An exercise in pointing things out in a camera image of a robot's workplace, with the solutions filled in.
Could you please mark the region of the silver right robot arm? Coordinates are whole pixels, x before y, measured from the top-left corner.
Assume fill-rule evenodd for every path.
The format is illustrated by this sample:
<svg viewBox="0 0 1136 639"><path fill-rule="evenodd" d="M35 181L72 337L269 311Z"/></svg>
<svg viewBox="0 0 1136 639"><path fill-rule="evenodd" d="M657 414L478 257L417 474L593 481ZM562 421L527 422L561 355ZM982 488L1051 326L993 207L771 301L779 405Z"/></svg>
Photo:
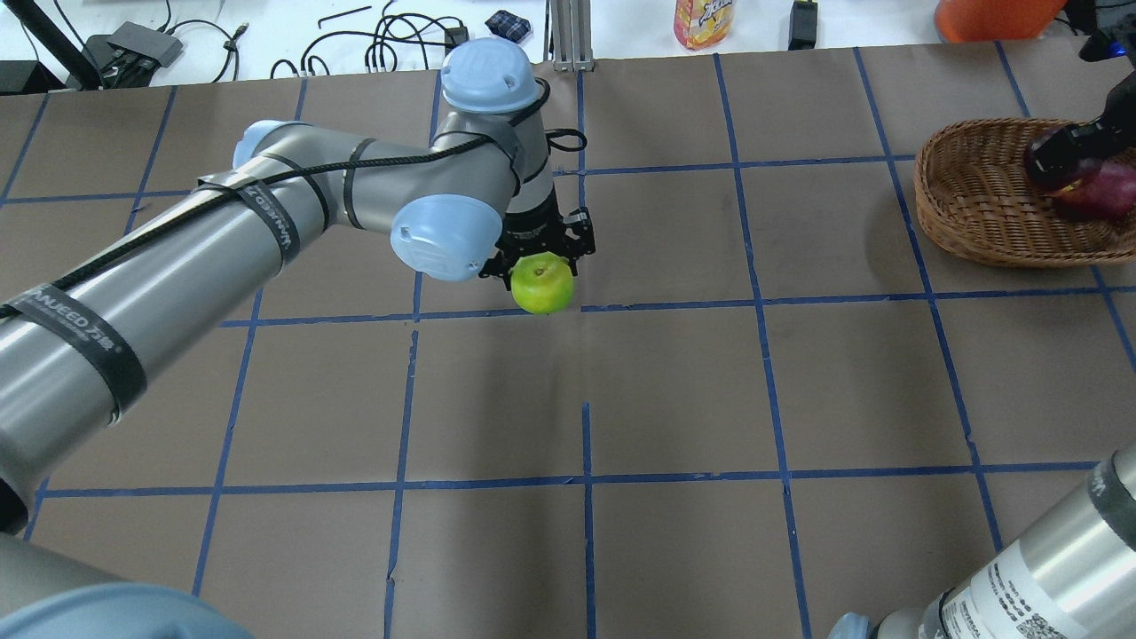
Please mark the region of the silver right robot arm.
<svg viewBox="0 0 1136 639"><path fill-rule="evenodd" d="M922 230L1004 267L1133 260L1133 76L1092 121L964 121L916 157ZM832 638L1131 638L1133 446L926 608L847 613Z"/></svg>

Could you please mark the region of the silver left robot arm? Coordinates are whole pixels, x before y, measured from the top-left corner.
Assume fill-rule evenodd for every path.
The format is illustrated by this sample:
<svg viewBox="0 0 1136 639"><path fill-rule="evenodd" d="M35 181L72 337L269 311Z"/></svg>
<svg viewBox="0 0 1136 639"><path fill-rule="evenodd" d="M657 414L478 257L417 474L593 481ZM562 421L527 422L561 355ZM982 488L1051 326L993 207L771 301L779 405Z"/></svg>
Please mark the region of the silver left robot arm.
<svg viewBox="0 0 1136 639"><path fill-rule="evenodd" d="M3 302L5 638L247 638L202 599L25 542L36 490L175 360L336 225L381 233L431 279L500 279L594 251L557 209L551 86L523 48L475 39L438 69L450 113L426 149L259 121L233 166L75 267Z"/></svg>

